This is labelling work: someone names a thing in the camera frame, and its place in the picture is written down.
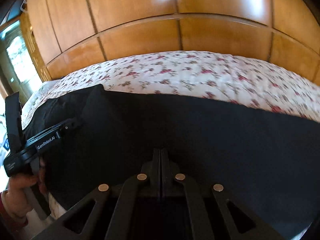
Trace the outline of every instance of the metal rivet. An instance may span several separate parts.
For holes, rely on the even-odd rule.
[[[213,185],[213,189],[215,191],[222,191],[223,190],[223,186],[221,184],[214,184]]]
[[[184,179],[186,178],[186,176],[185,176],[184,174],[182,174],[182,173],[178,173],[178,174],[175,176],[175,178],[176,178],[177,180],[184,180]]]
[[[109,185],[108,184],[101,184],[99,187],[98,187],[98,190],[100,191],[107,191],[109,189]]]
[[[140,174],[138,174],[137,179],[138,180],[145,180],[145,179],[147,179],[147,175],[144,173],[140,173]]]

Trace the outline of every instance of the white logo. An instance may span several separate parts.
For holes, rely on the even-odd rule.
[[[40,150],[43,146],[46,146],[48,143],[52,142],[53,140],[55,140],[54,136],[52,136],[52,138],[50,138],[49,140],[46,140],[45,142],[37,146],[37,149]]]

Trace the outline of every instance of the floral bedsheet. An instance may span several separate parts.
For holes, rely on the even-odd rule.
[[[207,51],[125,57],[70,73],[22,115],[23,129],[49,98],[102,84],[105,90],[209,98],[320,122],[320,87],[274,64]]]

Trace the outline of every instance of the wall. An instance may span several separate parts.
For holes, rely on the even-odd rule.
[[[28,0],[28,14],[53,79],[136,54],[208,50],[320,85],[320,27],[302,0]]]

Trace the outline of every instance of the white floral fabric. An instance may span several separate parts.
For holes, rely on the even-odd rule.
[[[28,104],[23,129],[49,98],[102,84],[105,90],[209,98],[320,122],[320,87],[274,64],[207,51],[125,57],[70,73]]]

